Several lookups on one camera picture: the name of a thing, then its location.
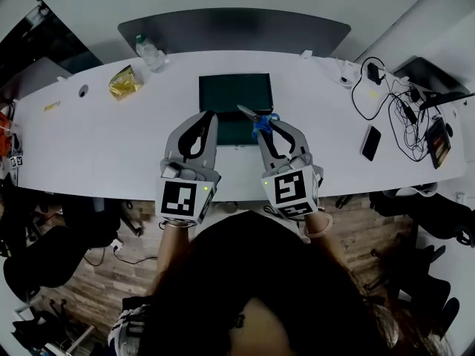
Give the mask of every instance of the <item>yellow sticker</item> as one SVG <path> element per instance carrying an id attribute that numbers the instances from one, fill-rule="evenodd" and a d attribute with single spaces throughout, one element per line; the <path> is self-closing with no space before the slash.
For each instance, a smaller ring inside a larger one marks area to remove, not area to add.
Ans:
<path id="1" fill-rule="evenodd" d="M 56 106 L 58 106 L 59 103 L 60 103 L 60 102 L 56 102 L 56 103 L 47 105 L 43 111 L 46 112 L 46 111 L 52 110 L 53 108 L 55 108 Z"/>

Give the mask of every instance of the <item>smartphone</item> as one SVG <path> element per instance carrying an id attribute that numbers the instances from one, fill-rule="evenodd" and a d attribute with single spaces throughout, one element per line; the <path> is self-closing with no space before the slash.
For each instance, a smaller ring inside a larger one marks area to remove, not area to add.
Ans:
<path id="1" fill-rule="evenodd" d="M 372 125 L 366 135 L 366 140 L 363 144 L 363 149 L 361 154 L 368 158 L 370 161 L 373 161 L 376 149 L 378 149 L 379 140 L 381 139 L 381 132 L 374 128 Z"/>

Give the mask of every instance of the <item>plastic water bottle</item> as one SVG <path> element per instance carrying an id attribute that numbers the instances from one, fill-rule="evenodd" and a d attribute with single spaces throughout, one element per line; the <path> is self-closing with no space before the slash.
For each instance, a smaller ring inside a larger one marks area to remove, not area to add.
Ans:
<path id="1" fill-rule="evenodd" d="M 137 54 L 145 61 L 152 73 L 159 73 L 166 61 L 166 55 L 158 50 L 155 45 L 143 34 L 135 37 Z"/>

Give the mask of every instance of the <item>white table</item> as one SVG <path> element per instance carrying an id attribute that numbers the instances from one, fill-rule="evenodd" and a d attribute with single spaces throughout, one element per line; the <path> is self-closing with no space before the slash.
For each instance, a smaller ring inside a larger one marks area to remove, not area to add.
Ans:
<path id="1" fill-rule="evenodd" d="M 331 80 L 339 73 L 334 59 L 252 51 L 180 53 L 169 58 L 168 67 L 159 74 L 149 72 L 142 59 L 129 59 L 78 73 L 23 98 L 15 117 L 23 129 L 19 186 L 154 200 L 168 135 L 199 111 L 198 76 L 222 73 L 270 74 L 274 112 L 304 132 L 314 163 L 324 168 L 321 196 L 418 185 L 464 174 L 462 134 L 452 105 L 441 107 L 453 138 L 452 150 L 440 169 L 434 169 L 430 156 L 415 163 L 401 153 L 386 107 L 371 122 L 382 137 L 374 161 L 369 162 L 360 153 L 369 122 L 357 114 L 350 91 Z M 117 102 L 108 82 L 129 64 L 141 74 L 144 86 Z M 80 98 L 83 85 L 89 91 Z M 374 113 L 379 103 L 376 93 L 383 97 L 386 91 L 385 83 L 370 94 L 368 88 L 358 90 L 361 110 Z M 54 102 L 60 104 L 44 112 Z M 398 125 L 396 130 L 402 133 Z M 218 147 L 215 169 L 222 176 L 215 200 L 266 199 L 257 146 Z"/>

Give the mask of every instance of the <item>gray partition panel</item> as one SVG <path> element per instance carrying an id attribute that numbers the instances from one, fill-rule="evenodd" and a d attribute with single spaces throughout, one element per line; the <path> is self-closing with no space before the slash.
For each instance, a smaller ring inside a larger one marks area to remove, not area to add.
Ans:
<path id="1" fill-rule="evenodd" d="M 182 10 L 123 22 L 117 27 L 135 50 L 144 33 L 165 53 L 261 50 L 327 57 L 350 32 L 348 24 L 300 13 L 254 8 Z"/>

